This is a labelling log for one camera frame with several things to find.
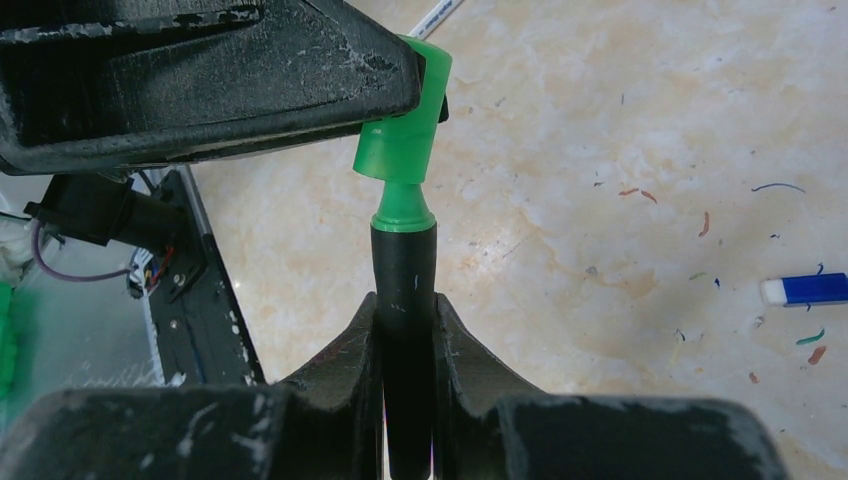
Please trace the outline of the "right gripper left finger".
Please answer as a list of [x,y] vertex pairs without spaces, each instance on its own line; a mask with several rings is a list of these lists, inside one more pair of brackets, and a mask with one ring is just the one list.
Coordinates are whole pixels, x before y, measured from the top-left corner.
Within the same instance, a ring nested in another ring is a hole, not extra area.
[[273,479],[381,479],[383,375],[376,294],[346,328],[274,387],[283,392]]

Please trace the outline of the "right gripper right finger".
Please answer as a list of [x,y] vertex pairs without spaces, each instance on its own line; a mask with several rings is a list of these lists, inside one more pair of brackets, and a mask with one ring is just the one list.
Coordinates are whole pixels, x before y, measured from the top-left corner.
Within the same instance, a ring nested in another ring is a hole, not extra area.
[[436,295],[434,475],[437,479],[506,479],[507,453],[497,403],[544,391],[472,335],[448,298]]

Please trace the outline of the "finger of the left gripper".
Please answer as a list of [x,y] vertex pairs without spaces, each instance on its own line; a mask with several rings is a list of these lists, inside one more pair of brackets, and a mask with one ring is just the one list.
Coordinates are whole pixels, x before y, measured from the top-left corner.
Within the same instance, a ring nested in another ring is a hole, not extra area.
[[358,134],[443,52],[344,1],[5,1],[1,168],[106,173]]

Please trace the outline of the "black green highlighter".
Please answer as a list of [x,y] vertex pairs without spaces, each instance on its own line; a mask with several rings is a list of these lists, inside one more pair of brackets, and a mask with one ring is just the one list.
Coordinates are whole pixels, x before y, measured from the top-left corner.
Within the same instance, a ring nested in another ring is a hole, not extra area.
[[431,475],[437,224],[418,184],[388,182],[371,221],[389,470]]

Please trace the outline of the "bright green square cap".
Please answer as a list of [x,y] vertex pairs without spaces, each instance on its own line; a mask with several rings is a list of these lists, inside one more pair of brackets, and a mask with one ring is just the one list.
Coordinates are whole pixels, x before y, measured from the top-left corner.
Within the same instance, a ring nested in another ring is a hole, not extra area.
[[365,124],[353,163],[360,175],[397,184],[425,181],[442,118],[452,57],[426,41],[403,40],[424,60],[420,102],[409,113]]

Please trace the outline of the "white green-tip pen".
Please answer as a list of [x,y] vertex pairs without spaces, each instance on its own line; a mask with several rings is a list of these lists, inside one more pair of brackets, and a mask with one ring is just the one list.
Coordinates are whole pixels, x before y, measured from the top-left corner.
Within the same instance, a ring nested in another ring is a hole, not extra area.
[[426,40],[462,3],[463,0],[439,0],[409,31],[408,36]]

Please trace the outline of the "blue pen cap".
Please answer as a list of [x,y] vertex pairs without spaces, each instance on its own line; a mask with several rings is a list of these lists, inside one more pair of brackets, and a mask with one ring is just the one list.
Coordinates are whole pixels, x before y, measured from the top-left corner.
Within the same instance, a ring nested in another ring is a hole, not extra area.
[[812,307],[847,303],[847,274],[829,273],[764,280],[760,292],[766,305]]

